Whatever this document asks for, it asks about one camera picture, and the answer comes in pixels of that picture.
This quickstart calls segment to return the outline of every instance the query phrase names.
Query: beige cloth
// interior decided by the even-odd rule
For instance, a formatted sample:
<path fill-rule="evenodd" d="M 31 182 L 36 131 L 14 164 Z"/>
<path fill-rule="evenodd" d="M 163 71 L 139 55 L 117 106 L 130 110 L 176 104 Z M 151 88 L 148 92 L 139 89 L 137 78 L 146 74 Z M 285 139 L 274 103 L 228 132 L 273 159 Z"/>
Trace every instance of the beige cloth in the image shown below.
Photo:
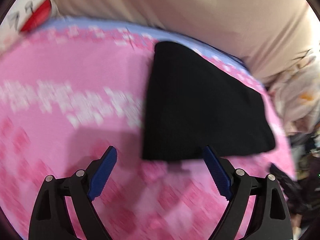
<path fill-rule="evenodd" d="M 305 0 L 55 0 L 61 14 L 91 16 L 158 26 L 204 41 L 242 59 L 252 75 L 272 87 L 287 133 L 310 131 L 319 99 L 301 107 L 288 72 L 308 51 L 318 50 L 315 15 Z M 318 71 L 317 67 L 305 68 Z M 302 71 L 298 87 L 314 84 Z"/>

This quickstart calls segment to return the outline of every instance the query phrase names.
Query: beige fabric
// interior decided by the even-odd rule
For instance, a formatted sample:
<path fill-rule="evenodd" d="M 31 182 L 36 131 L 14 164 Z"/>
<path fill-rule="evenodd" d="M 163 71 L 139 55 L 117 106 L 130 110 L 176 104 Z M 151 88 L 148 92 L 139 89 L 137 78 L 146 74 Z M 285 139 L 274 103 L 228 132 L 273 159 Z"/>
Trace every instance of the beige fabric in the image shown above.
<path fill-rule="evenodd" d="M 159 26 L 244 60 L 268 83 L 312 49 L 305 0 L 55 0 L 65 15 Z"/>

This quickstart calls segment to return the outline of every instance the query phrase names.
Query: black garment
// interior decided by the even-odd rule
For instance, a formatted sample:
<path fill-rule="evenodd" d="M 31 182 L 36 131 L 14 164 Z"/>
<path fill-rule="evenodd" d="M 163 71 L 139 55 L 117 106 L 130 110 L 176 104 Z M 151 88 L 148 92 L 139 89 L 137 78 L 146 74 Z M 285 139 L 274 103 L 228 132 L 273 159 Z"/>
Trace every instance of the black garment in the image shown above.
<path fill-rule="evenodd" d="M 201 158 L 208 144 L 220 156 L 275 148 L 261 95 L 191 49 L 160 42 L 148 84 L 142 157 Z"/>

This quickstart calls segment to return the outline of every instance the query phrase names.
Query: crumpled floral fabric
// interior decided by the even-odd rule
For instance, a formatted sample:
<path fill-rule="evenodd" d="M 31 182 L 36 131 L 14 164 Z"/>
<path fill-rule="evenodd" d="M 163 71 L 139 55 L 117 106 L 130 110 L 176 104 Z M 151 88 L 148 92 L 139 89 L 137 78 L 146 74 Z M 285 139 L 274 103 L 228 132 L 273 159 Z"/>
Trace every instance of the crumpled floral fabric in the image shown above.
<path fill-rule="evenodd" d="M 24 239 L 44 178 L 71 176 L 110 145 L 118 160 L 93 205 L 114 240 L 206 240 L 216 227 L 227 201 L 203 160 L 167 164 L 140 158 L 144 95 L 157 42 L 147 30 L 142 35 L 73 23 L 33 33 L 2 58 L 0 206 Z M 201 54 L 200 47 L 193 49 Z M 271 152 L 229 157 L 234 167 L 265 177 L 273 162 L 294 176 L 265 89 L 236 62 L 213 52 L 202 56 L 261 93 L 275 136 Z M 77 236 L 85 239 L 66 199 Z M 251 197 L 237 239 L 245 234 L 253 204 Z"/>
<path fill-rule="evenodd" d="M 311 133 L 320 117 L 320 53 L 310 50 L 282 72 L 269 94 L 287 135 Z"/>

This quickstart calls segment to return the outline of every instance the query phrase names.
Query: pink fabric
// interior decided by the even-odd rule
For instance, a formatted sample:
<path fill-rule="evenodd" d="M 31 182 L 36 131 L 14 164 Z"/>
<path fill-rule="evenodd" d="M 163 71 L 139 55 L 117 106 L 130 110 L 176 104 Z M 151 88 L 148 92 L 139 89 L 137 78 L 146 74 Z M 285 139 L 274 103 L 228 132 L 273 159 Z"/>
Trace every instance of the pink fabric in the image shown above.
<path fill-rule="evenodd" d="M 50 29 L 25 39 L 0 62 L 0 206 L 25 239 L 45 176 L 70 176 L 109 145 L 117 148 L 118 161 L 93 204 L 114 240 L 203 240 L 214 230 L 227 201 L 202 160 L 167 165 L 139 158 L 154 42 L 126 30 Z M 229 158 L 234 167 L 264 177 L 274 162 L 294 176 L 282 124 L 266 91 L 218 58 L 207 60 L 262 94 L 276 138 L 269 153 Z M 70 198 L 67 202 L 84 239 Z"/>

